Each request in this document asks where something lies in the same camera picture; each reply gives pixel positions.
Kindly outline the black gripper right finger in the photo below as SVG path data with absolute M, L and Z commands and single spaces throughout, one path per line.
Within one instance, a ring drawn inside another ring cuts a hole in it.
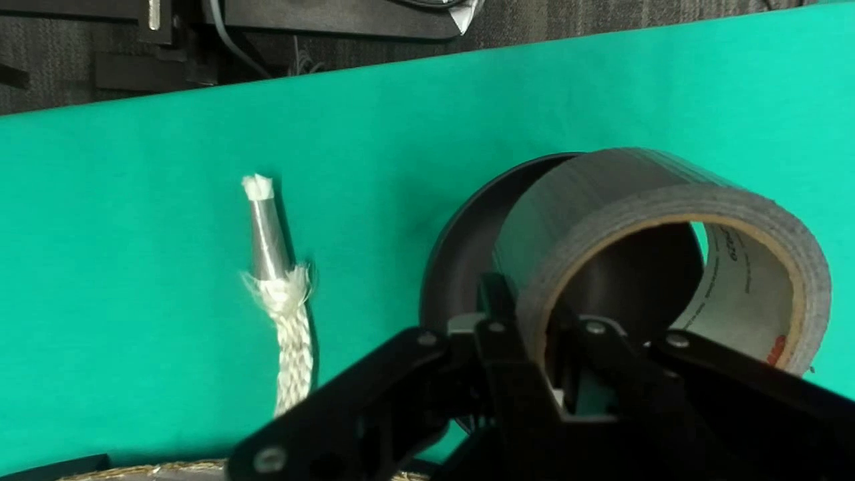
M 550 348 L 592 375 L 663 481 L 855 481 L 855 404 L 721 343 L 562 316 Z

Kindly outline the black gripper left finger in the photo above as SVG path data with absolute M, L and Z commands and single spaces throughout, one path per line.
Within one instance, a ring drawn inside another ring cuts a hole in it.
M 420 463 L 448 424 L 488 411 L 480 325 L 404 329 L 285 413 L 245 435 L 226 481 L 499 481 L 499 440 L 475 427 L 447 459 Z

